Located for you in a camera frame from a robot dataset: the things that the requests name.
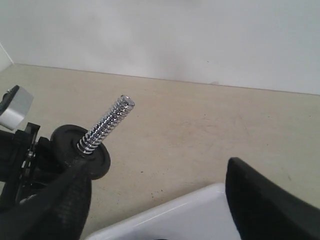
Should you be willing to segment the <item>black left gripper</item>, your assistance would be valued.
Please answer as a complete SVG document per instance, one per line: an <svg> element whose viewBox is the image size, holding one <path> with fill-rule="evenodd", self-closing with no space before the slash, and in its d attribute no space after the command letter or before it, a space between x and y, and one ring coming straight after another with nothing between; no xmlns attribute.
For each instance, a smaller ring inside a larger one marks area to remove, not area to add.
<svg viewBox="0 0 320 240"><path fill-rule="evenodd" d="M2 213L34 197L64 172L50 140L37 139L39 130L39 125L29 122L24 130L0 131Z"/></svg>

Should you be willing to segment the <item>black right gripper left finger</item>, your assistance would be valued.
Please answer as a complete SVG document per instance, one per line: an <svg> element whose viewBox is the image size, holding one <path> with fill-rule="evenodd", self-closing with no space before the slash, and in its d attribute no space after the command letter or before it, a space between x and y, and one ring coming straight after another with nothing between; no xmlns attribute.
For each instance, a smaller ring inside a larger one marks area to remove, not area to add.
<svg viewBox="0 0 320 240"><path fill-rule="evenodd" d="M79 161L36 196L0 215L2 240L78 240L90 210L92 180Z"/></svg>

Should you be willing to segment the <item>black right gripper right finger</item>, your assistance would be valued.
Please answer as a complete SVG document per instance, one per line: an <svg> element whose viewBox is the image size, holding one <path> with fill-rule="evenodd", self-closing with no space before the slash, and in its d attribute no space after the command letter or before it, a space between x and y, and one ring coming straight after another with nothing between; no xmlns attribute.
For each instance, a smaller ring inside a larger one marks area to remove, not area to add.
<svg viewBox="0 0 320 240"><path fill-rule="evenodd" d="M318 240L320 210L285 191L238 157L227 163L225 194L243 240Z"/></svg>

